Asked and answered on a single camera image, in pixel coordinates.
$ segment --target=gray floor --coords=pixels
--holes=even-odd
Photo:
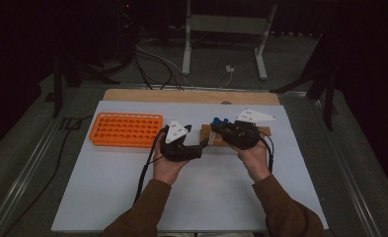
[[[253,47],[258,39],[250,38],[231,46],[203,46],[194,43],[191,74],[185,79],[179,73],[184,42],[146,40],[138,46],[149,53],[175,63],[172,65],[180,85],[186,90],[262,91],[275,89],[297,79],[317,41],[307,37],[270,37],[264,52],[269,78],[258,78]],[[145,72],[154,80],[164,82],[169,74],[162,65],[141,59]],[[230,83],[225,65],[233,65]],[[41,82],[42,95],[34,102],[15,127],[0,142],[0,233],[25,210],[49,180],[55,169],[61,144],[67,134],[59,127],[63,118],[83,118],[92,115],[97,103],[109,88],[145,88],[137,69],[130,65],[113,77],[117,86],[106,85],[90,76],[80,88],[64,86],[64,108],[58,118],[52,118],[52,103],[44,101],[52,92],[52,77]],[[154,83],[160,88],[161,83]],[[292,128],[306,161],[316,192],[329,222],[326,236],[388,236],[388,182],[357,122],[341,94],[335,94],[336,114],[333,131],[322,123],[323,100],[304,98],[310,84],[279,95],[288,112]],[[8,236],[99,236],[99,233],[53,233],[50,227],[72,173],[90,120],[83,121],[79,130],[70,132],[61,155],[61,163],[52,183],[33,207],[14,225]],[[22,197],[12,206],[4,202],[8,192],[17,187],[29,160],[37,160],[33,178],[22,182]]]

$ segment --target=person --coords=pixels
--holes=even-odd
[[[172,185],[189,161],[172,162],[160,153],[160,139],[154,150],[153,178],[139,199],[128,211],[120,215],[103,232],[103,237],[157,236],[157,224],[165,209]],[[267,162],[267,149],[260,141],[255,147],[240,150],[232,147],[243,162],[252,187],[267,216],[267,227],[272,237],[324,236],[323,224],[312,210],[293,200],[271,174]]]

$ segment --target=wooden block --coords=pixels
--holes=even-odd
[[[109,89],[104,101],[177,102],[196,104],[280,105],[274,93]]]
[[[271,136],[271,129],[268,126],[258,126],[258,130],[263,132],[264,134]],[[210,124],[203,124],[200,127],[200,140],[204,140],[209,137],[209,134],[211,133],[211,125]],[[220,134],[215,133],[215,139],[212,143],[213,146],[227,146],[227,143],[222,140],[222,137]]]

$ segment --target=white board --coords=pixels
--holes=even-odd
[[[234,121],[245,109],[276,117],[258,122],[269,126],[274,143],[273,174],[295,200],[316,212],[328,224],[308,174],[283,106],[213,105],[180,103],[100,102],[99,112],[159,114],[191,124],[185,144],[198,144],[200,125],[213,118]],[[102,231],[132,205],[138,178],[149,149],[96,146],[89,133],[74,167],[52,231]],[[152,177],[152,167],[144,185]],[[206,147],[173,185],[159,231],[259,231],[265,214],[251,187],[242,162],[227,147]]]

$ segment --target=black cable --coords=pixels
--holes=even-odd
[[[128,67],[128,65],[129,65],[129,61],[121,62],[118,66],[101,70],[101,72],[108,76],[113,76],[123,71],[126,67]]]
[[[49,187],[49,185],[51,184],[52,180],[54,179],[55,175],[57,174],[58,172],[58,169],[60,167],[60,163],[61,163],[61,158],[62,158],[62,153],[63,153],[63,150],[64,150],[64,146],[65,146],[65,142],[67,140],[67,137],[68,135],[70,134],[70,132],[72,131],[72,128],[73,127],[78,127],[80,126],[80,124],[82,123],[83,120],[85,119],[89,119],[89,118],[92,118],[93,116],[88,116],[88,117],[84,117],[84,118],[72,118],[72,119],[77,119],[77,121],[67,130],[67,133],[65,134],[64,136],[64,139],[61,143],[61,148],[60,148],[60,152],[58,154],[58,158],[57,158],[57,163],[55,165],[55,169],[54,169],[54,172],[52,173],[51,177],[49,178],[48,182],[45,184],[45,186],[42,188],[42,190],[38,193],[38,195],[34,198],[34,200],[31,202],[30,205],[28,205],[28,207],[16,218],[16,220],[11,224],[11,226],[5,231],[5,233],[3,234],[3,237],[7,236],[9,234],[9,232],[13,229],[13,227],[15,227],[15,225],[22,219],[22,217],[24,217],[24,215],[34,206],[34,204],[37,202],[37,200],[39,200],[39,198],[43,195],[43,193],[45,192],[45,190]]]
[[[217,14],[217,9],[218,9],[218,1],[215,1],[215,15]],[[226,35],[226,32],[227,32],[227,28],[228,28],[228,26],[230,25],[230,19],[231,19],[231,17],[227,17],[227,23],[225,24],[224,31],[222,32],[222,33],[225,34],[225,35]],[[218,78],[218,79],[221,79],[221,78],[219,77],[219,66],[220,66],[222,54],[224,53],[224,51],[225,51],[225,48],[223,48],[223,49],[221,50],[220,55],[219,55],[218,60],[217,60],[216,74],[217,74],[217,78]]]
[[[330,233],[332,233],[332,234],[333,234],[333,236],[335,236],[335,237],[338,237],[338,235],[336,235],[336,233],[333,231],[333,229],[332,229],[332,228],[329,228],[329,231],[330,231]]]
[[[264,143],[264,145],[267,147],[267,150],[268,150],[268,153],[270,155],[270,159],[269,159],[269,162],[268,162],[268,167],[270,169],[270,172],[272,172],[272,166],[273,166],[273,155],[274,155],[274,147],[273,147],[273,141],[271,139],[270,136],[268,136],[267,134],[265,134],[264,132],[261,131],[261,134],[263,134],[265,137],[267,137],[271,144],[272,144],[272,148],[270,148],[270,146],[268,145],[268,143],[265,141],[265,139],[263,137],[261,137],[261,142]]]
[[[159,56],[156,56],[156,55],[154,55],[154,54],[145,52],[145,51],[143,51],[143,50],[137,50],[137,49],[136,49],[135,51],[136,51],[137,53],[142,53],[142,54],[145,54],[145,55],[148,55],[148,56],[152,57],[152,58],[149,58],[149,57],[143,57],[143,58],[146,58],[146,59],[150,59],[150,60],[159,62],[159,63],[161,63],[162,65],[164,65],[164,66],[168,69],[169,74],[170,74],[169,80],[166,81],[166,82],[162,85],[162,87],[160,88],[160,90],[163,90],[164,87],[165,87],[167,84],[169,84],[170,81],[171,81],[172,79],[174,79],[174,82],[175,82],[175,85],[174,85],[174,86],[175,86],[178,90],[184,91],[184,89],[182,88],[182,86],[178,83],[178,81],[177,81],[177,79],[176,79],[176,76],[175,76],[175,73],[173,73],[173,71],[172,71],[172,68],[166,63],[165,60],[163,60],[163,58],[161,58],[161,57],[159,57]]]
[[[151,57],[147,57],[147,56],[142,56],[142,55],[139,55],[139,54],[137,54],[137,56],[139,56],[139,57],[141,57],[141,58],[144,58],[144,59],[147,59],[147,60],[152,60],[152,61],[155,61],[155,62],[159,62],[159,63],[165,65],[166,67],[168,67],[167,64],[164,63],[163,60],[159,60],[159,59],[151,58]],[[165,83],[163,83],[163,85],[162,85],[162,87],[160,88],[160,90],[163,90],[163,88],[164,88],[164,87],[172,80],[173,72],[172,72],[172,71],[170,71],[170,72],[171,72],[171,74],[170,74],[170,76],[169,76],[169,79],[168,79]],[[151,80],[151,81],[153,81],[153,82],[162,84],[162,82],[156,81],[156,80],[154,80],[154,79],[148,77],[147,75],[145,75],[145,76],[146,76],[149,80]]]
[[[93,69],[88,64],[81,62],[71,54],[68,54],[68,59],[70,59],[70,61],[73,62],[81,70],[87,73],[90,73],[91,75],[95,76],[96,78],[100,79],[101,81],[107,84],[120,84],[120,82],[112,80],[111,78],[105,76],[103,73],[99,72],[98,70]]]
[[[163,132],[165,131],[165,127],[163,127],[162,129],[159,130],[159,132],[157,133],[156,137],[154,138],[154,141],[153,141],[153,145],[151,146],[151,150],[150,150],[150,154],[148,155],[148,158],[147,158],[147,161],[145,162],[145,165],[144,167],[142,168],[142,171],[141,171],[141,174],[140,174],[140,178],[138,180],[138,187],[137,187],[137,193],[135,195],[135,199],[134,199],[134,202],[135,203],[138,198],[140,197],[141,195],[141,191],[142,191],[142,186],[144,184],[144,177],[145,177],[145,173],[147,173],[147,170],[148,170],[148,166],[155,162],[156,160],[164,157],[164,156],[161,156],[153,161],[151,161],[151,157],[153,155],[153,151],[154,151],[154,148],[156,147],[156,142],[157,142],[157,139],[159,138],[160,134],[162,134]]]
[[[134,64],[138,68],[138,71],[140,72],[141,77],[144,80],[144,83],[145,83],[146,87],[150,88],[150,90],[153,90],[153,88],[151,87],[150,83],[147,81],[148,77],[146,76],[145,71],[141,68],[137,56],[138,55],[134,52],[134,54],[133,54]]]

